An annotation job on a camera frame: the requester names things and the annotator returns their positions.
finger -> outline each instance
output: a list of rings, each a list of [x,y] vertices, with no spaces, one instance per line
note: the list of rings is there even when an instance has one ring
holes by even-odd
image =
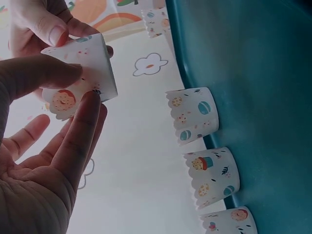
[[[100,33],[97,29],[91,27],[90,25],[79,21],[78,19],[72,17],[67,22],[69,34],[75,37],[85,37],[88,35]]]
[[[92,140],[92,144],[91,144],[91,147],[90,147],[90,151],[89,151],[89,154],[88,154],[88,157],[87,157],[87,160],[84,164],[84,168],[83,170],[86,169],[86,166],[93,154],[93,151],[97,145],[97,142],[98,142],[98,139],[102,133],[102,129],[103,129],[103,125],[104,125],[104,122],[105,122],[105,119],[106,119],[106,116],[107,116],[107,108],[106,106],[104,106],[103,104],[101,104],[101,107],[100,107],[100,111],[99,111],[99,115],[98,115],[98,120],[97,120],[97,127],[96,127],[96,131],[94,133],[94,136],[93,136],[93,140]]]
[[[11,152],[14,161],[18,160],[40,138],[49,123],[48,116],[37,116],[16,134],[3,139],[3,144]]]
[[[8,59],[0,62],[0,81],[11,101],[39,87],[65,88],[82,74],[80,65],[70,65],[47,55]]]
[[[47,146],[36,156],[32,156],[23,161],[20,166],[23,168],[35,169],[41,166],[50,166],[51,161],[59,150],[73,119],[69,119],[67,123],[62,127],[60,132],[56,134]]]
[[[75,190],[78,188],[91,148],[99,110],[99,95],[95,92],[86,93],[63,143],[51,162],[51,166],[63,173]]]
[[[24,25],[50,46],[61,46],[67,41],[66,23],[48,12],[43,4],[30,4],[23,13]]]
[[[69,34],[72,36],[86,37],[89,35],[100,33],[97,29],[74,18],[69,10],[63,11],[61,14],[58,15],[58,17],[64,22],[67,22]],[[107,51],[110,57],[114,55],[114,50],[111,46],[107,46]]]
[[[40,101],[44,101],[43,97],[42,97],[42,91],[43,89],[38,88],[36,89],[33,93],[34,95],[40,100]]]
[[[107,49],[107,52],[109,54],[109,57],[111,58],[114,55],[114,50],[113,50],[112,46],[107,45],[106,49]]]

orange rainbow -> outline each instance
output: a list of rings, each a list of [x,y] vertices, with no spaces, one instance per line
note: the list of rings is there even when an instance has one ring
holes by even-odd
[[[129,13],[114,13],[105,17],[100,22],[96,23],[93,27],[103,33],[114,28],[141,20],[142,19],[140,17]]]

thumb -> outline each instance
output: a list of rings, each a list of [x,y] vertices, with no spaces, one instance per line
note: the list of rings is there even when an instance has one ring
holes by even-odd
[[[25,18],[27,27],[50,46],[61,46],[68,39],[66,23],[48,12],[43,5],[34,5]]]

white surface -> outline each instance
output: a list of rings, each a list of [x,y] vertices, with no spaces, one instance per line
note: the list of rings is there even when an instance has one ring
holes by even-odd
[[[183,85],[166,39],[149,39],[142,32],[110,45],[119,96],[107,102],[94,171],[78,191],[68,233],[202,234],[181,154],[205,146],[201,139],[183,147],[176,142],[165,92]],[[168,64],[155,75],[134,77],[136,60],[150,53],[160,54]],[[25,125],[28,113],[40,111],[33,96],[15,101],[6,135]],[[47,132],[25,157],[38,153],[63,125],[51,119]],[[205,213],[222,210],[224,204],[208,208]]]

fingernail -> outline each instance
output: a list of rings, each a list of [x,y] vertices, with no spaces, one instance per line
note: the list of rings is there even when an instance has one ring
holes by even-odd
[[[114,55],[114,50],[113,50],[113,48],[111,47],[111,46],[109,46],[109,45],[107,45],[106,46],[106,49],[107,49],[107,52],[108,52],[108,54],[109,54],[109,56],[110,56],[110,58]]]
[[[50,32],[50,36],[49,36],[50,43],[53,46],[56,46],[63,33],[65,33],[65,29],[63,29],[59,26],[55,26]]]

